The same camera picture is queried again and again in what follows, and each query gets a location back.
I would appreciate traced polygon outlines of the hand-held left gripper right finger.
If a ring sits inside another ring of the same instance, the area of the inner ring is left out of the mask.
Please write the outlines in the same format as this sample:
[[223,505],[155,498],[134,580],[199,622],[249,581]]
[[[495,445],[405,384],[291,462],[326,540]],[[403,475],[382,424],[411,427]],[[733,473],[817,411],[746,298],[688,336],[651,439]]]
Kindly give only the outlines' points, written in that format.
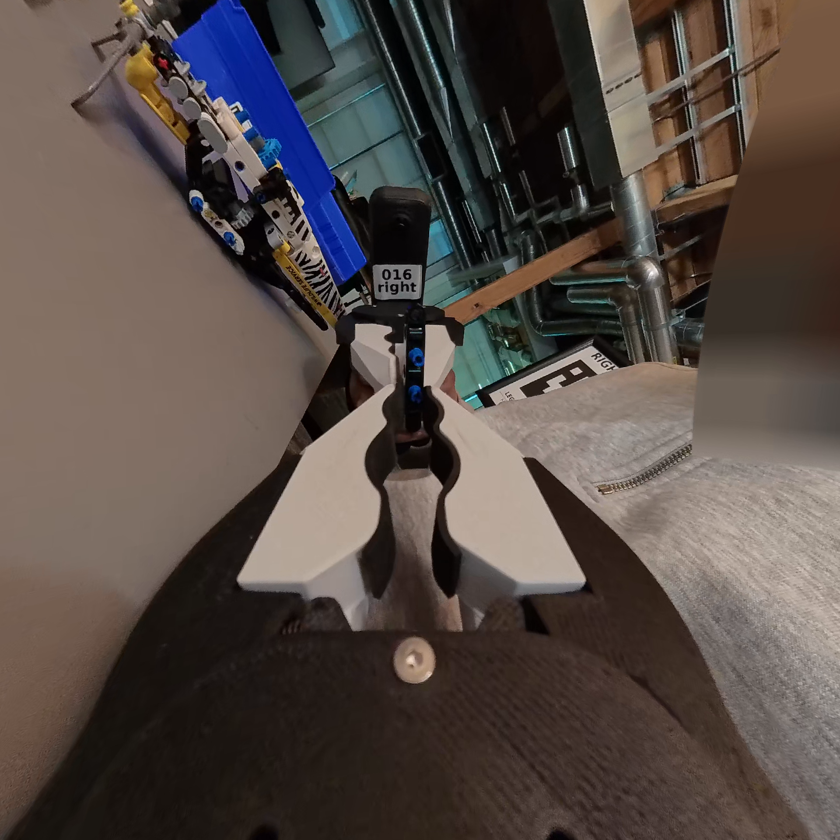
[[501,598],[583,589],[585,574],[520,453],[437,387],[425,389],[423,421],[442,485],[434,578],[458,597],[462,620],[480,622]]

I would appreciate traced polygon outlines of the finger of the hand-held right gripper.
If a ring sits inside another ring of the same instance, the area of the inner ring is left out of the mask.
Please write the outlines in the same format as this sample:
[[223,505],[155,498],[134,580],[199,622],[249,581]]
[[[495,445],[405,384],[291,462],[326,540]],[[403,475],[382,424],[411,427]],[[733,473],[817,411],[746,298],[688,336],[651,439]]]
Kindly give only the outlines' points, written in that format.
[[442,388],[453,379],[456,344],[444,324],[428,324],[425,328],[423,387]]
[[377,393],[401,384],[393,327],[387,322],[352,322],[350,362],[353,374],[368,391]]

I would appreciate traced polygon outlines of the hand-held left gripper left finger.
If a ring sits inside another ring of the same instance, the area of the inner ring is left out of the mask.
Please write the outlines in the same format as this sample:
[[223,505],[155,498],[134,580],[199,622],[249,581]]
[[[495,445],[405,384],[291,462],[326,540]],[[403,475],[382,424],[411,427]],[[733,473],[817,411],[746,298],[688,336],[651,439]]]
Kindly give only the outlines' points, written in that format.
[[384,484],[401,422],[401,392],[387,385],[306,448],[238,574],[243,590],[330,598],[365,626],[394,568]]

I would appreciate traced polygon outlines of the black lego beam blue pins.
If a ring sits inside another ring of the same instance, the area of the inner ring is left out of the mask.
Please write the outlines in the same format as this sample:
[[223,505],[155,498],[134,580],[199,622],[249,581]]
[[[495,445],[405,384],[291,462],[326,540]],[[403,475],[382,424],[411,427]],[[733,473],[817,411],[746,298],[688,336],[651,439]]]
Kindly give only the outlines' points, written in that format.
[[424,434],[424,372],[426,310],[422,304],[408,306],[404,327],[404,428],[407,440]]

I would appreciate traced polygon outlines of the partly built lego helicopter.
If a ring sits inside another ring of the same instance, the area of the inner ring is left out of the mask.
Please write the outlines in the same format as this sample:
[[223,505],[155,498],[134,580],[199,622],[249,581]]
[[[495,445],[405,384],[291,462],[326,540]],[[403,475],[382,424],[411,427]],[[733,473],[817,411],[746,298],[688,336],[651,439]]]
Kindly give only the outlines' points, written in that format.
[[[333,328],[344,312],[340,287],[279,161],[279,142],[266,140],[239,102],[212,99],[175,52],[179,34],[215,3],[121,2],[114,32],[91,44],[120,46],[72,106],[87,102],[122,63],[125,80],[184,148],[192,210],[248,272],[282,289],[317,328]],[[277,47],[264,38],[271,19],[259,9],[266,4],[240,4],[276,66]]]

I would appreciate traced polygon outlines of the framed marker sign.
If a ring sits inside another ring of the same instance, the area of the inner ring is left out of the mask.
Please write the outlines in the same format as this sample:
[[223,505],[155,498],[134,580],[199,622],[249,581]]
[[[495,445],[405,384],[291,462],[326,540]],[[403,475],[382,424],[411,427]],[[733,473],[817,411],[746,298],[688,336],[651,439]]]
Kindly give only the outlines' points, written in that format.
[[479,389],[469,402],[475,406],[497,406],[553,392],[596,375],[625,368],[628,357],[602,337],[591,337],[571,349],[510,374]]

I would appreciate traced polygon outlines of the slanted wooden beam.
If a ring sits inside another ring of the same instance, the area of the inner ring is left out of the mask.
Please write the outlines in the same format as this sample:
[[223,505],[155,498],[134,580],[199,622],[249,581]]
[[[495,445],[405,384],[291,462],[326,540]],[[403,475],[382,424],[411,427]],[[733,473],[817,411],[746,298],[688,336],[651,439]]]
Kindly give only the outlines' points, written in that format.
[[[690,216],[729,204],[738,180],[737,175],[699,186],[683,196],[659,204],[653,211],[656,224],[670,224]],[[618,223],[607,222],[547,255],[514,270],[488,286],[474,291],[446,307],[446,316],[467,324],[490,310],[538,286],[564,270],[581,264],[604,249],[621,241]]]

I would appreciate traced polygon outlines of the person's grey hoodie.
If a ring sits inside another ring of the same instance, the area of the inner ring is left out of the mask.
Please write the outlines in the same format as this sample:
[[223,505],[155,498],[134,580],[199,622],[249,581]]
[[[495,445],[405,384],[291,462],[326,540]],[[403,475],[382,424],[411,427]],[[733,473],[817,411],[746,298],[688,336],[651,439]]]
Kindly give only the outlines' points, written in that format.
[[838,838],[838,474],[690,453],[643,364],[471,415],[588,583],[491,607],[380,838]]

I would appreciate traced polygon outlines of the blue plastic storage bin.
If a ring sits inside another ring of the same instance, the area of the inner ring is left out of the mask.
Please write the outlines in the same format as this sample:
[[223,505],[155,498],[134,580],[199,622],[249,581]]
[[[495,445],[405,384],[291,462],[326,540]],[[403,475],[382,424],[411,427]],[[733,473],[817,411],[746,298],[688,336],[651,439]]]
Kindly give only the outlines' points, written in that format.
[[240,2],[220,1],[174,42],[175,52],[207,84],[212,99],[239,102],[266,139],[280,144],[279,161],[338,287],[366,262],[333,197],[335,179],[312,138],[257,28]]

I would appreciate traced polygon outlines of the silver ventilation duct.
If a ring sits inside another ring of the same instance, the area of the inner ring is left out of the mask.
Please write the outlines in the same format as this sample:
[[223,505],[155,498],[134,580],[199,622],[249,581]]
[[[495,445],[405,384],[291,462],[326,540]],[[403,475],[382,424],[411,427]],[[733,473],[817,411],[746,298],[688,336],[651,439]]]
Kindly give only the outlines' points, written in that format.
[[528,341],[569,337],[623,338],[628,359],[679,364],[669,281],[661,265],[654,219],[642,170],[610,186],[626,256],[596,261],[566,278],[567,301],[593,308],[578,318],[546,318],[542,293],[533,287],[517,300]]

